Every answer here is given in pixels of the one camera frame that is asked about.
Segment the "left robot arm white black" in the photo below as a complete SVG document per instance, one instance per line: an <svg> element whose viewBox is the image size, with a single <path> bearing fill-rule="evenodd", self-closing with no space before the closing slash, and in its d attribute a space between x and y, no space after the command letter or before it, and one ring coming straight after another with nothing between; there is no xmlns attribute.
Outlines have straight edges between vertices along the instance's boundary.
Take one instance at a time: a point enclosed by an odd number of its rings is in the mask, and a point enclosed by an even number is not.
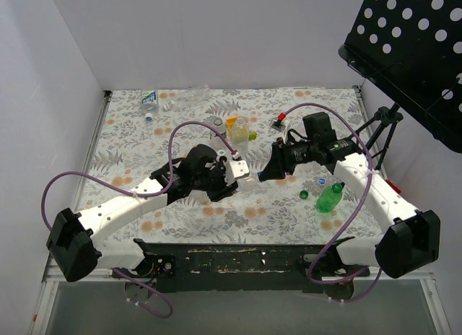
<svg viewBox="0 0 462 335"><path fill-rule="evenodd" d="M185 158L176 158L154 171L128 195L74 213L59 212L46 243L66 281L76 282L95 269L122 268L138 277L154 267L148 245L140 239L109 243L108 237L127 224L153 211L203 191L212 202L234 194L238 179L248 176L245 160L226 158L204 144Z"/></svg>

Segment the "clear bottle black cap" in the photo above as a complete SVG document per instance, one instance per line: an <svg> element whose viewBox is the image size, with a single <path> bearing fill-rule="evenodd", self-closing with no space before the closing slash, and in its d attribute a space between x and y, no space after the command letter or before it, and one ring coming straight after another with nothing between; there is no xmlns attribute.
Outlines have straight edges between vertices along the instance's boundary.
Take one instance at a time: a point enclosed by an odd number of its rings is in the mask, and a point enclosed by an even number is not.
<svg viewBox="0 0 462 335"><path fill-rule="evenodd" d="M221 118L217 117L213 120L212 126L218 131L218 133L213 131L210 132L212 147L215 149L225 149L226 145L220 138L222 136L224 139L227 139L227 129L225 123Z"/></svg>

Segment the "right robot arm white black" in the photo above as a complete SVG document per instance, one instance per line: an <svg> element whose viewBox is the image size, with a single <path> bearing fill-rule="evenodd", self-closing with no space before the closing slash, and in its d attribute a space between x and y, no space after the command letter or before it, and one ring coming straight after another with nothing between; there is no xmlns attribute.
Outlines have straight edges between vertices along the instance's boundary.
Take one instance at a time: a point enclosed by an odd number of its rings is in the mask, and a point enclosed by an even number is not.
<svg viewBox="0 0 462 335"><path fill-rule="evenodd" d="M338 139L327 113L303 118L306 139L271 145L271 158L258 173L261 182L281 180L293 174L297 165L317 162L353 191L380 225L376 239L337 240L322 257L335 275L347 273L353 265L375 266L388 276L399 278L436 261L440 248L440 219L431 210L422 212L402 198L376 170L350 138Z"/></svg>

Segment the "clear bottle blue label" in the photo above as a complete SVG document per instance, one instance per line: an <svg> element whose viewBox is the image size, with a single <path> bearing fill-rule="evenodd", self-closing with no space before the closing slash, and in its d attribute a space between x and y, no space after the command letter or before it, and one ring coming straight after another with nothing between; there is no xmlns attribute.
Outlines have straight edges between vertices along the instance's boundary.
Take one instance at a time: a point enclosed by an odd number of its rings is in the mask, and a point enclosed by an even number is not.
<svg viewBox="0 0 462 335"><path fill-rule="evenodd" d="M239 192L252 192L260 184L260 180L256 173L250 173L248 176L238 179L237 184Z"/></svg>

